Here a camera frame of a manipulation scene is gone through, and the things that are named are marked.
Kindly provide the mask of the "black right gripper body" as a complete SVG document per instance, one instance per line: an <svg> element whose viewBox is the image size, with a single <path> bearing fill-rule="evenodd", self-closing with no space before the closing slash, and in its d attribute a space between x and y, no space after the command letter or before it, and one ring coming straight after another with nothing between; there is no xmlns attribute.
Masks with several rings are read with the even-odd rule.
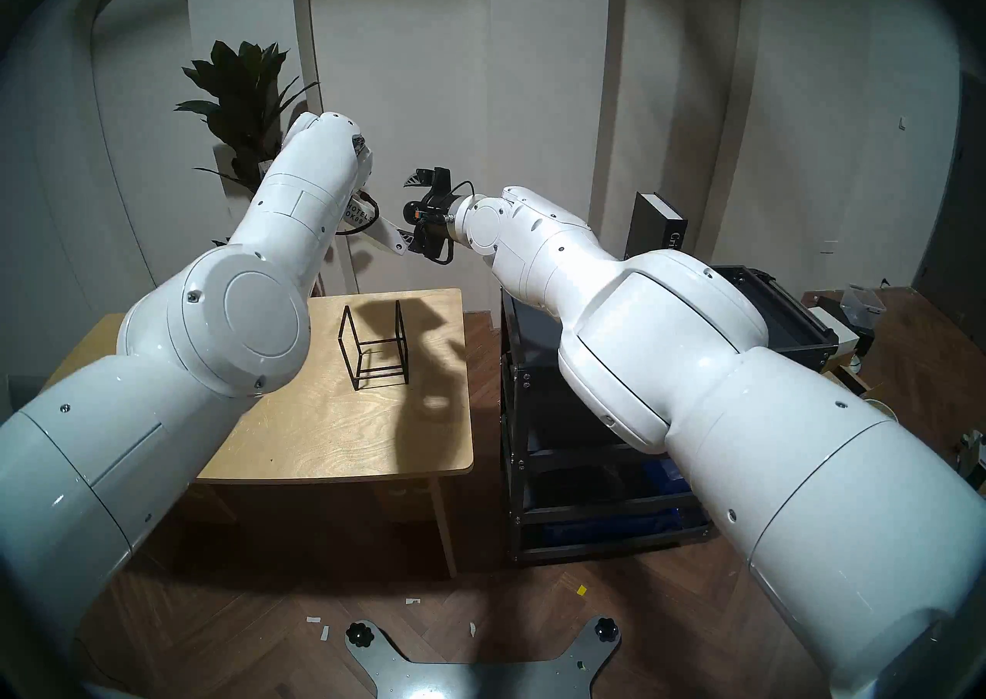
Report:
<svg viewBox="0 0 986 699"><path fill-rule="evenodd" d="M463 183L451 186L451 171L445 167L434 167L435 181L432 187L424 188L425 195L417 201L409 201L404 206L404 220L412 225L412 230L404 231L406 251L424 256L439 265L448 265L454 259L454 238L448 231L454 224L454 203L461 199L456 190Z"/></svg>

